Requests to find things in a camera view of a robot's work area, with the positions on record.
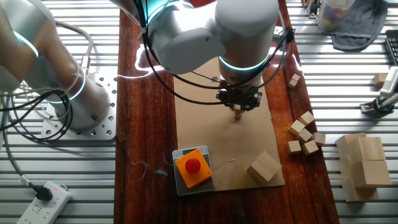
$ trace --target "red emergency stop button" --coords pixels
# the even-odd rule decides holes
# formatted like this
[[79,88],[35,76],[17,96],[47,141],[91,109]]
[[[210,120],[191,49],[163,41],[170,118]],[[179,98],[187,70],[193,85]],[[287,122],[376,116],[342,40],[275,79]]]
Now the red emergency stop button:
[[190,174],[196,174],[200,170],[200,162],[196,158],[191,158],[186,161],[185,169]]

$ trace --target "small wooden cube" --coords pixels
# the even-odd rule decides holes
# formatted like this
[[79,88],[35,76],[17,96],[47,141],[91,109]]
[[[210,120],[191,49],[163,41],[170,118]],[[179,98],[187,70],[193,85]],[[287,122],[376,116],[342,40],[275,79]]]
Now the small wooden cube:
[[348,152],[353,164],[360,161],[386,160],[380,137],[359,137],[348,144]]
[[289,131],[293,133],[295,136],[299,135],[301,131],[305,128],[304,124],[301,123],[300,121],[294,121],[294,123],[291,125]]
[[351,165],[351,159],[349,156],[342,157],[338,160],[338,167],[340,168],[340,173],[343,180],[352,177]]
[[314,140],[315,144],[317,144],[317,146],[323,146],[326,142],[326,134],[314,133],[311,136],[311,140]]
[[373,77],[374,85],[377,87],[380,87],[380,88],[383,87],[383,84],[386,81],[387,75],[388,74],[386,74],[386,73],[380,73],[380,74],[377,74],[375,77]]
[[298,120],[307,127],[312,121],[315,121],[315,118],[309,111],[307,111],[303,115],[301,115]]
[[391,185],[386,161],[361,161],[352,166],[355,187],[375,188]]
[[318,151],[318,146],[315,144],[315,141],[309,141],[302,146],[303,152],[306,155],[312,154]]
[[295,81],[299,81],[300,75],[294,74],[292,79],[295,80]]
[[297,139],[301,144],[306,143],[311,137],[312,134],[305,128],[300,132],[300,134],[297,135]]
[[359,137],[366,137],[366,134],[346,134],[335,141],[340,157],[345,157],[348,155],[348,144]]
[[301,151],[299,141],[290,141],[287,143],[287,153],[288,154],[295,154]]
[[356,189],[352,178],[343,180],[341,184],[346,202],[365,202],[379,199],[379,192],[376,188]]
[[296,80],[291,80],[287,86],[289,88],[294,88],[294,87],[296,87],[296,85],[297,85],[297,81]]
[[270,154],[264,151],[251,164],[248,168],[248,172],[262,185],[266,185],[281,168],[280,162],[276,161]]

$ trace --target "wood grain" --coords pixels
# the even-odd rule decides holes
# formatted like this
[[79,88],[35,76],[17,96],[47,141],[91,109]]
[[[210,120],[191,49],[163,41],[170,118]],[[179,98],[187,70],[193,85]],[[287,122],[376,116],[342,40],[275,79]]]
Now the wood grain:
[[[195,7],[209,2],[192,0]],[[285,1],[279,4],[290,24]],[[178,197],[168,165],[177,148],[174,97],[153,75],[145,76],[148,65],[138,34],[122,12],[119,74],[127,78],[118,78],[115,223],[338,223],[322,152],[305,157],[286,150],[287,142],[295,140],[290,125],[311,110],[304,78],[293,90],[287,88],[294,73],[302,75],[295,43],[289,45],[283,70],[266,86],[286,186]],[[264,72],[264,79],[273,69]],[[159,74],[173,86],[170,75]],[[308,128],[316,130],[314,124]]]

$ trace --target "metal mounting plate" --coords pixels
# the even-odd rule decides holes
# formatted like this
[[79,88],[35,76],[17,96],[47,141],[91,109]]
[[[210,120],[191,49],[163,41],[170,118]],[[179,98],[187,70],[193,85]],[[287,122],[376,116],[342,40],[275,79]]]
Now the metal mounting plate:
[[[82,130],[73,131],[68,130],[67,133],[62,136],[61,140],[112,140],[116,136],[116,105],[117,105],[117,90],[118,90],[118,77],[117,75],[103,75],[98,73],[89,74],[89,78],[95,82],[101,84],[111,99],[111,106],[109,107],[108,114],[105,119],[102,120],[98,125]],[[46,111],[55,115],[54,107],[51,104],[47,105]],[[48,121],[44,120],[42,128],[42,136],[46,138],[56,133],[61,127],[62,123],[60,121]]]

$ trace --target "white power strip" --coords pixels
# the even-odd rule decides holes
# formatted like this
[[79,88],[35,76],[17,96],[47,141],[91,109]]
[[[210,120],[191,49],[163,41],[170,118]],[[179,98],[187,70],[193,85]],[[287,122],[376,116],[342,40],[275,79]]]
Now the white power strip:
[[72,196],[63,185],[47,182],[44,187],[51,190],[52,199],[43,201],[35,197],[17,224],[52,224]]

